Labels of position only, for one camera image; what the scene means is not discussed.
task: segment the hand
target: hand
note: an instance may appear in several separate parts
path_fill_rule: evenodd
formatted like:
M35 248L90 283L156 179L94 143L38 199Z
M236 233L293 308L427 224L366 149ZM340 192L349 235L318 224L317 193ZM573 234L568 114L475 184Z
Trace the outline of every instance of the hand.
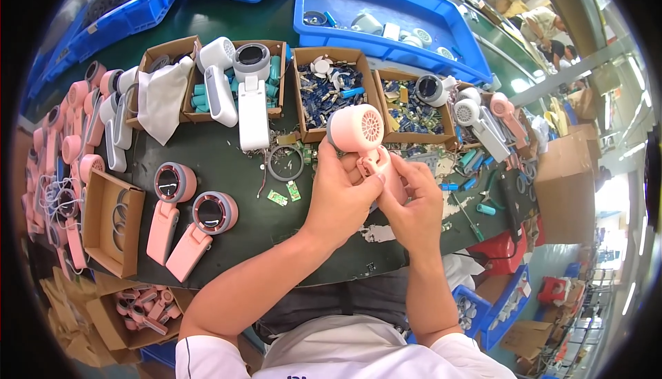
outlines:
M352 186L335 148L325 137L317 150L317 174L302 230L320 242L340 247L365 222L370 205L384 189L384 180L383 174L377 174Z
M442 234L443 193L422 162L407 162L391 153L391 162L402 176L404 189L411 197L403 206L389 191L377 198L377 205L389 219L395 238L410 256L439 255Z
M551 51L551 41L547 37L543 37L540 39L540 43L542 44L542 48L545 49L546 51Z

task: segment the green workbench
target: green workbench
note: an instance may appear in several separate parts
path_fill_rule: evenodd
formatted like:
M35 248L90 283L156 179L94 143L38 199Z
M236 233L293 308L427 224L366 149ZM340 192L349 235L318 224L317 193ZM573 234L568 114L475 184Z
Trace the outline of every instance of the green workbench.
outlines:
M218 0L177 0L160 25L153 29L128 37L99 52L94 59L101 61L108 68L129 69L137 65L143 52L148 47L181 37L198 35L203 43L208 43L218 36L232 39L277 39L286 41L292 47L298 43L299 36L292 29L294 0L265 0L258 4L218 1ZM67 70L56 83L47 85L36 102L30 107L28 118L37 121L54 104L62 101L69 85L83 78L89 61ZM492 71L502 79L509 78L514 67L501 62L490 62ZM294 130L298 124L294 106L293 69L287 73L284 98L284 117L273 122L272 128ZM145 189L140 244L138 256L138 274L134 279L170 286L181 286L165 267L160 266L146 255L146 242L153 215L156 195L153 191L153 177L161 163L180 162L195 171L199 179L197 192L216 190L229 193L238 204L239 220L230 231L214 236L210 251L200 260L189 279L183 284L189 288L201 288L216 275L228 268L249 259L274 244L290 237L301 227L306 217L310 191L312 188L312 168L306 166L297 179L302 199L290 202L286 207L266 199L270 189L287 194L286 186L268 175L261 197L256 198L260 188L263 171L261 157L249 159L239 151L238 128L227 128L217 122L182 123L166 146L162 147L145 132L135 132L131 150L127 152L127 173L116 174L119 178ZM97 152L105 156L104 142ZM516 178L516 170L508 173L509 179ZM463 178L452 178L462 183ZM487 174L481 177L479 184L472 190L458 194L459 201L470 197L466 210L472 220L479 223L485 238L497 235L507 229L503 213L496 216L483 216L476 212L476 205L481 197L477 194L484 190ZM500 200L498 186L494 185L493 198ZM516 194L520 206L519 220L531 215L534 203L526 197ZM178 240L185 227L191 222L191 203L179 204L180 221L175 232ZM447 254L476 243L470 231L469 222L461 213L447 218L452 228L442 234L442 253ZM387 220L379 211L370 215L365 226L370 224L387 225ZM395 241L367 242L360 234L354 234L342 248L338 249L316 272L301 283L302 286L326 284L383 274L408 265L405 251ZM103 270L92 262L95 270Z

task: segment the worker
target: worker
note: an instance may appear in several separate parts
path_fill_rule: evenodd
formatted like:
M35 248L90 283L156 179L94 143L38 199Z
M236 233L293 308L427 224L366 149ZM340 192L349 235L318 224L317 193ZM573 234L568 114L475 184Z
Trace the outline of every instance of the worker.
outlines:
M575 46L572 44L564 45L558 40L550 40L550 44L550 51L543 49L542 45L538 46L538 50L542 52L547 61L554 65L556 71L559 71L562 67L566 68L571 66L570 61L576 59L577 57Z
M515 377L458 325L440 253L443 194L430 169L391 154L413 199L402 206L383 191L383 174L361 178L357 158L338 159L325 137L301 229L194 297L176 347L178 379L249 378L237 336L253 324L275 339L253 379ZM375 200L408 251L409 268L294 289L359 229ZM406 344L409 328L418 345Z
M561 18L547 7L525 11L509 20L520 30L526 41L541 44L546 51L551 50L552 37L568 32Z

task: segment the dark pants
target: dark pants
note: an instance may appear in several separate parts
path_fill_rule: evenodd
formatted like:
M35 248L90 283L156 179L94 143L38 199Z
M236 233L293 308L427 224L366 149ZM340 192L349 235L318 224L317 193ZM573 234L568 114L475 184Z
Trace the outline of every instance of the dark pants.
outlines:
M288 332L309 320L353 314L384 320L400 332L409 330L404 304L408 276L405 267L361 280L294 288L253 324L253 330L269 345L274 340L269 335Z

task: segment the cardboard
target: cardboard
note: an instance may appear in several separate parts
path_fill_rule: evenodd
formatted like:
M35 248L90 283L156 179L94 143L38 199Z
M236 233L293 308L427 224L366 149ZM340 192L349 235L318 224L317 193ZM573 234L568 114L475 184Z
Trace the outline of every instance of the cardboard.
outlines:
M524 126L524 128L526 130L526 134L529 138L529 144L528 145L526 145L523 148L517 148L516 147L515 151L523 159L535 158L536 155L538 155L538 138L535 137L534 129L531 127L531 123L529 123L529 119L526 118L526 115L524 114L524 110L516 109L515 110L515 116L517 116L517 119L520 121L522 126Z
M111 216L122 189L127 192L122 202L127 205L124 236L114 236ZM136 275L138 267L138 235L145 192L105 172L93 169L87 184L83 248L90 257L112 274L127 278ZM119 244L115 247L113 236Z
M232 43L237 49L242 45L248 43L264 44L266 47L269 48L269 52L271 53L272 56L281 57L281 81L278 86L278 107L267 109L267 114L269 115L269 119L280 118L281 113L283 111L283 97L285 95L284 90L285 90L286 43L284 41L276 41L276 40L241 40L241 41L233 41ZM186 98L184 99L183 102L182 112L184 113L184 116L188 118L189 121L195 123L212 121L214 119L211 118L211 115L209 113L195 113L195 109L193 109L193 106L191 106L193 89L196 84L204 84L204 73L198 70L197 65L191 71L191 81L189 81L189 85L186 88L186 94L185 94Z
M595 183L583 133L551 141L534 180L546 244L589 244L595 228Z
M181 54L188 54L193 60L195 60L201 48L202 48L202 43L200 42L200 38L198 36L185 37L183 39L177 39L177 40L169 41L167 43L159 44L158 46L150 47L142 55L142 59L140 60L140 64L138 65L138 71L146 72L149 66L154 62L154 60L156 60L157 58L161 57L164 54L167 54L171 59ZM191 72L189 73L187 90L193 87L191 83L193 82L193 74L195 72L196 70L191 70ZM136 72L136 82L137 81L138 81L138 73ZM187 93L184 93L184 99L182 100L182 107L183 107L183 103L187 99L190 100L191 98ZM134 93L131 94L128 107L130 110L133 110L134 112L138 111L138 88L135 88ZM184 115L183 110L180 110L179 123L185 123L188 121L189 119ZM131 111L127 112L127 125L137 130L141 130L141 131L144 130L144 127L140 125L140 122L138 121L137 114L132 113Z
M542 321L516 321L501 339L499 346L529 360L540 354L554 325Z
M476 287L476 294L493 305L499 300L501 293L506 290L506 287L511 280L512 275L491 276L486 279L483 284Z
M97 292L105 292L105 294L100 295L98 299L88 301L86 307L108 349L139 349L153 343L166 342L179 334L182 317L170 319L165 323L168 328L168 333L165 335L160 335L152 329L129 331L124 325L124 319L115 309L114 293L144 283L114 279L98 271L95 272L95 278ZM169 287L169 289L182 313L186 311L193 300L193 292L185 288Z
M384 117L384 140L385 143L435 143L440 144L455 138L455 127L453 127L453 120L448 110L448 105L443 105L438 108L442 114L443 135L432 135L431 133L415 133L415 132L397 132L394 130L391 123L388 121L389 115L386 97L384 96L384 88L381 86L381 79L385 80L418 80L418 76L414 74L407 74L395 69L381 69L375 70L373 73L375 78L375 86L377 87L377 95L379 97L380 112ZM463 83L462 88L472 87L470 83Z
M591 166L593 168L593 176L597 178L600 175L600 166L598 159L602 158L600 151L600 137L598 131L592 124L568 126L568 133L583 133L586 137L586 145L589 147L589 154L591 155Z
M306 118L303 114L303 102L301 99L301 79L299 78L299 66L303 64L310 64L319 56L327 54L328 58L334 61L346 60L348 62L356 62L356 70L360 71L363 75L363 88L368 96L368 104L376 107L379 113L384 117L382 112L377 89L375 86L375 79L370 72L368 60L365 55L357 49L343 49L341 47L305 47L292 49L292 57L294 68L297 73L294 76L294 84L296 92L294 94L297 99L297 113L299 114L299 130L301 131L301 140L304 143L320 142L327 135L327 128L310 129L306 127Z

